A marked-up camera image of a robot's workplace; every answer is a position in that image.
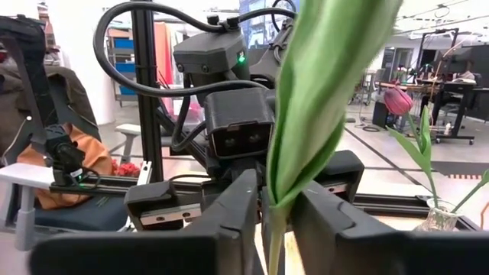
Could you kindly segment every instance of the pink tulip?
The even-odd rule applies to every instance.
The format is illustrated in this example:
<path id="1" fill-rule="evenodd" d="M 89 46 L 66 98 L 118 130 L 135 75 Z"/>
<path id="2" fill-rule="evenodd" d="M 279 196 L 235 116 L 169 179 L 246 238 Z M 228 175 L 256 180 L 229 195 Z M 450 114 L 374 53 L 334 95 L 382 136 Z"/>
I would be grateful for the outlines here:
<path id="1" fill-rule="evenodd" d="M 388 89 L 384 94 L 387 110 L 393 115 L 404 115 L 413 107 L 413 100 L 399 87 Z"/>

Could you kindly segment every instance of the blue shelf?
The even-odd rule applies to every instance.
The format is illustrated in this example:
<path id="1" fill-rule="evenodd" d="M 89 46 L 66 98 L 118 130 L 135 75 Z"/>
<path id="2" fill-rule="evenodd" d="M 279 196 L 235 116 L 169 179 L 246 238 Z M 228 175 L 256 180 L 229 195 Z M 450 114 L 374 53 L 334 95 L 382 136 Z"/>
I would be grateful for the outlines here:
<path id="1" fill-rule="evenodd" d="M 136 73 L 136 66 L 134 63 L 116 63 L 115 69 L 120 73 Z"/>
<path id="2" fill-rule="evenodd" d="M 129 39 L 114 39 L 115 49 L 134 49 L 134 41 Z"/>
<path id="3" fill-rule="evenodd" d="M 121 91 L 121 95 L 136 95 L 136 93 L 133 90 L 123 86 L 120 86 L 119 90 Z"/>

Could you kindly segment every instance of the white wall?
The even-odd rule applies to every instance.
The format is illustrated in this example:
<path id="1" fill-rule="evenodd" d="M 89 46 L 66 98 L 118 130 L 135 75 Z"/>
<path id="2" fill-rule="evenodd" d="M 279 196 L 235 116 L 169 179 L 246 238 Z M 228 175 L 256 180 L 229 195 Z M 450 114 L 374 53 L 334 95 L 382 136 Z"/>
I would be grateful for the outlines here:
<path id="1" fill-rule="evenodd" d="M 64 64 L 76 73 L 85 87 L 97 124 L 113 122 L 114 89 L 110 78 L 97 62 L 92 46 L 103 3 L 77 2 L 76 12 L 71 12 L 73 3 L 70 1 L 50 0 L 47 4 L 54 37 L 63 52 Z"/>
<path id="2" fill-rule="evenodd" d="M 16 16 L 25 15 L 27 18 L 39 19 L 36 0 L 2 1 L 0 15 Z"/>

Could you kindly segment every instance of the flower stem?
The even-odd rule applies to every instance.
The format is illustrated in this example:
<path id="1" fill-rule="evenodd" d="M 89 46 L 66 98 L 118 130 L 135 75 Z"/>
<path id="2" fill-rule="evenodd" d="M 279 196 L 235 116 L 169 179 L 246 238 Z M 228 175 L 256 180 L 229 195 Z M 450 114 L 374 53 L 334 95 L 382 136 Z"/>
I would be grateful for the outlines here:
<path id="1" fill-rule="evenodd" d="M 431 186 L 431 193 L 433 193 L 433 202 L 435 203 L 435 208 L 438 208 L 438 195 L 436 195 L 436 187 L 435 182 L 433 181 L 433 177 L 431 175 L 427 175 L 429 180 L 429 185 Z"/>
<path id="2" fill-rule="evenodd" d="M 270 240 L 270 254 L 268 255 L 268 274 L 277 275 L 280 259 L 280 248 L 282 246 L 283 235 L 287 229 L 287 217 L 289 216 L 292 204 L 284 207 L 270 208 L 270 223 L 272 235 Z"/>
<path id="3" fill-rule="evenodd" d="M 416 140 L 416 143 L 418 144 L 418 150 L 421 149 L 421 139 L 419 138 L 418 131 L 416 129 L 416 126 L 414 125 L 413 117 L 409 112 L 406 113 L 407 116 L 407 121 L 410 124 L 411 131 L 413 132 L 414 139 Z"/>

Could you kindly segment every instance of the orange bag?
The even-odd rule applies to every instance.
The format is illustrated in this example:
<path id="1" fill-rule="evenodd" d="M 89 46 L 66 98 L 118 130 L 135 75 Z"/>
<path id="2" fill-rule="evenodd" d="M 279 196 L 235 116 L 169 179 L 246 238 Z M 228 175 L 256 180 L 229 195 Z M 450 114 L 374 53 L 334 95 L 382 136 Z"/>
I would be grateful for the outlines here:
<path id="1" fill-rule="evenodd" d="M 78 143 L 78 148 L 85 152 L 84 167 L 90 168 L 100 175 L 113 174 L 110 153 L 100 141 L 72 125 L 65 125 L 65 130 L 70 134 L 71 140 Z M 32 149 L 30 145 L 18 156 L 17 162 L 45 166 L 42 155 Z M 39 199 L 41 207 L 46 210 L 74 206 L 90 198 L 90 196 L 85 195 L 51 193 L 45 189 L 37 189 L 36 197 Z"/>

